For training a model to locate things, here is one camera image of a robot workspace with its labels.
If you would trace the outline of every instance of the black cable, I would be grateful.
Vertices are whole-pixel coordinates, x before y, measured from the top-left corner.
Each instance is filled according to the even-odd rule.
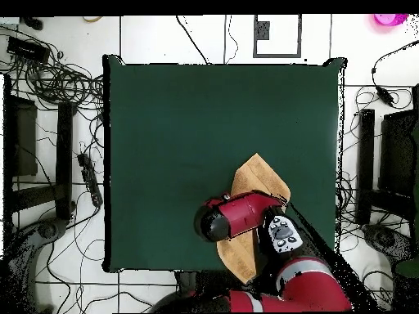
[[[67,288],[68,288],[68,290],[69,290],[69,292],[68,292],[67,296],[65,297],[65,300],[62,302],[62,304],[61,304],[61,305],[60,305],[60,307],[58,308],[58,311],[56,311],[56,314],[59,314],[59,313],[60,313],[60,310],[61,310],[61,309],[62,309],[62,307],[64,306],[64,303],[67,301],[67,299],[69,298],[69,296],[70,296],[70,294],[71,294],[71,288],[70,288],[70,286],[69,286],[69,284],[68,284],[67,282],[63,281],[61,278],[59,278],[59,277],[57,277],[56,275],[54,275],[54,274],[52,273],[51,269],[49,268],[49,264],[50,264],[50,260],[51,260],[51,257],[52,257],[52,253],[54,253],[54,248],[55,248],[55,245],[54,245],[54,244],[55,244],[55,242],[52,242],[51,252],[50,252],[49,257],[48,257],[48,260],[47,260],[47,269],[48,269],[49,274],[50,274],[52,277],[54,277],[56,280],[60,281],[62,284],[66,285],[66,286],[67,286]]]
[[[88,305],[86,306],[86,308],[84,308],[84,310],[83,310],[83,314],[86,314],[86,311],[88,310],[88,307],[89,307],[92,303],[95,303],[95,302],[100,302],[100,301],[107,301],[107,300],[110,300],[110,299],[112,299],[112,298],[116,298],[117,296],[122,295],[122,294],[126,294],[126,295],[128,295],[129,297],[133,298],[135,301],[137,301],[137,302],[139,302],[139,303],[143,303],[143,304],[148,305],[149,307],[148,307],[146,310],[148,310],[148,309],[150,309],[151,307],[153,307],[153,305],[152,305],[151,303],[148,303],[147,301],[143,301],[143,300],[141,300],[141,299],[139,299],[139,298],[136,298],[135,296],[133,296],[133,295],[132,295],[131,293],[129,293],[129,292],[127,292],[127,291],[121,291],[119,294],[115,294],[115,295],[109,296],[108,298],[96,298],[96,299],[94,299],[94,300],[90,301],[90,302],[88,303]]]
[[[198,46],[195,44],[195,42],[193,41],[191,35],[187,32],[187,29],[185,28],[185,25],[183,25],[180,20],[179,20],[179,16],[176,16],[176,20],[178,21],[179,25],[182,26],[183,31],[187,34],[187,36],[189,37],[189,39],[191,40],[192,44],[194,45],[194,47],[196,48],[196,50],[200,53],[200,56],[202,56],[202,59],[204,59],[204,62],[208,65],[208,61],[205,59],[204,55],[202,54],[202,52],[200,51],[200,49],[198,48]]]
[[[373,66],[372,70],[371,70],[372,82],[374,83],[374,86],[376,86],[376,87],[377,87],[377,85],[376,85],[376,81],[375,81],[375,79],[374,79],[374,73],[376,72],[376,65],[377,65],[377,64],[378,64],[378,63],[379,63],[382,59],[384,59],[384,58],[386,58],[387,56],[390,56],[390,55],[392,55],[392,54],[395,54],[395,53],[397,53],[397,52],[399,52],[399,51],[401,51],[401,50],[406,50],[406,49],[408,49],[408,48],[410,48],[410,47],[416,46],[418,43],[419,43],[419,40],[413,41],[412,43],[408,43],[408,44],[406,44],[406,45],[402,46],[401,48],[398,48],[398,49],[396,49],[395,51],[392,51],[392,52],[390,52],[390,53],[386,53],[386,54],[384,54],[383,56],[381,56],[380,58],[378,58],[378,59],[376,60],[376,63],[374,64],[374,66]]]
[[[391,92],[389,92],[387,89],[385,89],[385,88],[383,88],[383,87],[381,87],[381,86],[379,86],[379,85],[377,85],[376,84],[376,80],[374,79],[374,74],[376,73],[376,65],[381,61],[381,60],[383,60],[384,58],[386,58],[387,56],[390,56],[390,55],[392,55],[392,54],[395,54],[395,53],[397,53],[397,52],[399,52],[399,51],[401,51],[401,50],[406,50],[406,49],[408,49],[408,48],[410,48],[410,47],[413,47],[413,46],[416,46],[417,44],[419,43],[419,40],[416,40],[416,41],[413,41],[412,43],[408,43],[408,44],[406,44],[406,45],[404,45],[404,46],[402,46],[401,48],[398,48],[398,49],[396,49],[395,51],[392,51],[392,52],[390,52],[390,53],[386,53],[386,54],[384,54],[383,56],[381,56],[380,58],[378,58],[377,60],[376,60],[376,62],[375,62],[375,64],[374,64],[374,66],[372,67],[372,70],[371,70],[371,75],[372,75],[372,82],[373,82],[373,84],[374,84],[374,86],[375,86],[375,88],[376,88],[376,93],[377,93],[377,95],[378,95],[378,97],[385,103],[385,104],[387,104],[388,106],[390,106],[390,107],[392,107],[392,108],[394,108],[394,109],[396,109],[396,110],[403,110],[403,109],[405,109],[407,106],[404,106],[404,107],[396,107],[396,106],[394,106],[394,99],[393,99],[393,97],[391,96]],[[410,93],[410,91],[408,90],[408,89],[399,89],[399,90],[404,90],[404,91],[407,91],[409,94],[410,94],[410,96],[411,96],[411,100],[410,100],[410,102],[412,101],[412,94]]]
[[[234,43],[236,44],[236,51],[234,52],[234,56],[232,56],[231,58],[229,58],[228,60],[227,60],[227,63],[226,64],[228,64],[228,62],[230,61],[230,60],[232,60],[232,59],[234,59],[235,57],[236,57],[236,54],[237,54],[237,51],[239,50],[239,45],[238,45],[238,43],[237,43],[237,41],[234,39],[234,37],[231,35],[231,33],[230,33],[230,25],[232,24],[232,15],[230,15],[230,21],[228,22],[228,36],[230,36],[230,38],[234,41]]]
[[[17,145],[17,146],[19,148],[21,148],[23,151],[25,151],[26,153],[32,155],[36,159],[36,161],[38,161],[38,164],[39,164],[39,166],[41,166],[41,169],[43,170],[43,174],[44,174],[45,178],[47,179],[47,182],[48,182],[49,186],[52,189],[52,193],[54,195],[54,200],[57,201],[57,198],[56,198],[56,190],[55,190],[54,186],[52,185],[51,180],[49,179],[49,176],[45,172],[45,168],[43,167],[42,163],[39,161],[38,157],[34,153],[31,153],[29,150],[25,149],[24,147],[22,147],[20,145]]]

